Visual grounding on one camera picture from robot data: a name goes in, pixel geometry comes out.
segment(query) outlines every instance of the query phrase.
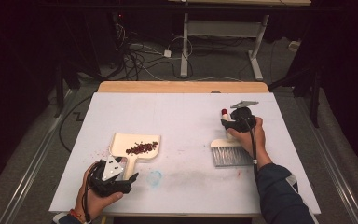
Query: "blue stain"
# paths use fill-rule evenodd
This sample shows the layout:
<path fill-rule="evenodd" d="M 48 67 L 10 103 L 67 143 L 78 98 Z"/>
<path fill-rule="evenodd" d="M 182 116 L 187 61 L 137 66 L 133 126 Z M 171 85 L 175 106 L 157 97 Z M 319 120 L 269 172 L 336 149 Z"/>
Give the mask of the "blue stain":
<path fill-rule="evenodd" d="M 162 174 L 159 171 L 152 171 L 147 176 L 146 181 L 152 188 L 156 188 L 158 187 L 161 178 Z"/>

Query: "hand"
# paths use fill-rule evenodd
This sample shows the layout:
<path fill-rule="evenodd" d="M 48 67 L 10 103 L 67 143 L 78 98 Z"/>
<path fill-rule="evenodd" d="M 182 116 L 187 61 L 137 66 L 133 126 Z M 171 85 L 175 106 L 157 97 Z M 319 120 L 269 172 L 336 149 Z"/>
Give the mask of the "hand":
<path fill-rule="evenodd" d="M 85 214 L 83 211 L 83 206 L 82 206 L 83 195 L 85 192 L 84 190 L 86 187 L 87 176 L 91 170 L 91 167 L 89 167 L 89 169 L 84 173 L 83 184 L 80 187 L 79 192 L 77 194 L 76 205 L 75 205 L 75 209 L 74 209 L 75 212 L 80 215 L 80 219 L 82 219 L 83 221 L 86 221 L 86 217 L 85 217 Z M 98 196 L 92 189 L 88 189 L 87 193 L 88 193 L 88 210 L 89 210 L 89 215 L 91 217 L 91 220 L 98 217 L 106 206 L 110 205 L 111 203 L 115 203 L 116 201 L 118 201 L 119 199 L 121 199 L 123 197 L 122 192 L 116 192 L 116 193 L 114 193 L 108 197 L 105 197 L 105 198 L 101 198 L 100 196 Z"/>
<path fill-rule="evenodd" d="M 229 128 L 227 132 L 240 141 L 241 145 L 253 158 L 253 144 L 250 132 L 239 133 L 235 129 Z M 260 169 L 268 163 L 272 163 L 269 154 L 266 151 L 266 136 L 263 130 L 263 120 L 255 117 L 255 145 L 256 145 L 256 158 L 257 167 Z"/>

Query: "white tabletop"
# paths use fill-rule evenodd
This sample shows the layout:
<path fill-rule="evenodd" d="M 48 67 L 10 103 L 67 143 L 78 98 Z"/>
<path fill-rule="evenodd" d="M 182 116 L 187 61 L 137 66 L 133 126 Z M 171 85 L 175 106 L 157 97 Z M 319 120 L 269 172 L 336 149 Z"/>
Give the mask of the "white tabletop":
<path fill-rule="evenodd" d="M 105 159 L 114 133 L 161 135 L 159 154 L 138 161 L 132 191 L 115 216 L 253 217 L 260 214 L 253 167 L 215 168 L 210 144 L 225 138 L 221 109 L 241 100 L 262 117 L 268 154 L 292 171 L 313 213 L 320 208 L 272 93 L 95 93 L 49 211 L 74 206 L 84 171 Z"/>

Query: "white desk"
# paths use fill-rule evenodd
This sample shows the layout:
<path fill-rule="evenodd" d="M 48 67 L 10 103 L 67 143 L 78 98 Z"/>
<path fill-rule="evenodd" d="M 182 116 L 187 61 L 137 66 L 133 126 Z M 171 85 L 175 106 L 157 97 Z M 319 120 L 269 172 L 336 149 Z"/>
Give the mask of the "white desk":
<path fill-rule="evenodd" d="M 286 6 L 298 7 L 309 6 L 310 0 L 186 0 L 185 4 L 191 3 L 210 3 L 210 4 L 237 4 L 237 5 L 263 5 L 263 6 Z M 232 37 L 255 37 L 253 50 L 248 51 L 250 64 L 253 68 L 255 79 L 263 80 L 263 75 L 257 61 L 257 53 L 263 40 L 264 32 L 267 28 L 269 15 L 265 15 L 261 22 L 238 22 L 238 21 L 195 21 L 188 18 L 185 13 L 183 31 L 183 51 L 181 61 L 181 77 L 187 77 L 188 70 L 188 36 L 207 35 L 207 36 L 232 36 Z"/>
<path fill-rule="evenodd" d="M 84 171 L 105 158 L 114 133 L 142 133 L 161 135 L 159 154 L 136 164 L 139 176 L 131 193 L 108 206 L 104 214 L 259 216 L 253 167 L 216 169 L 210 150 L 214 139 L 225 137 L 221 109 L 241 100 L 260 102 L 251 109 L 264 119 L 270 157 L 296 175 L 300 194 L 320 214 L 272 93 L 95 93 L 49 211 L 68 211 L 73 206 Z"/>

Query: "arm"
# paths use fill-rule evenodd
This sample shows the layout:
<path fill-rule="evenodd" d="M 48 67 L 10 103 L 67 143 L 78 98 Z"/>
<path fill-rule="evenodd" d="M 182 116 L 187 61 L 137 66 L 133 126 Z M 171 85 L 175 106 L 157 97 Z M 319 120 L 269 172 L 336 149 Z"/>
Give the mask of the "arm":
<path fill-rule="evenodd" d="M 286 168 L 272 163 L 266 151 L 263 120 L 255 118 L 255 142 L 258 175 L 256 184 L 260 208 L 267 223 L 317 223 L 316 218 L 297 193 L 296 177 Z M 253 157 L 252 139 L 248 133 L 228 129 L 243 148 Z"/>
<path fill-rule="evenodd" d="M 89 186 L 86 186 L 87 176 L 90 172 L 91 167 L 84 173 L 83 176 L 83 183 L 79 189 L 76 198 L 75 208 L 71 210 L 69 214 L 58 214 L 53 218 L 55 223 L 59 224 L 77 224 L 77 223 L 86 223 L 86 215 L 83 210 L 83 195 L 86 192 L 88 194 L 88 208 L 89 208 L 89 215 L 91 220 L 98 217 L 104 208 L 111 203 L 115 203 L 119 199 L 123 197 L 123 193 L 117 192 L 108 197 L 101 198 L 99 197 L 92 189 L 89 189 Z"/>

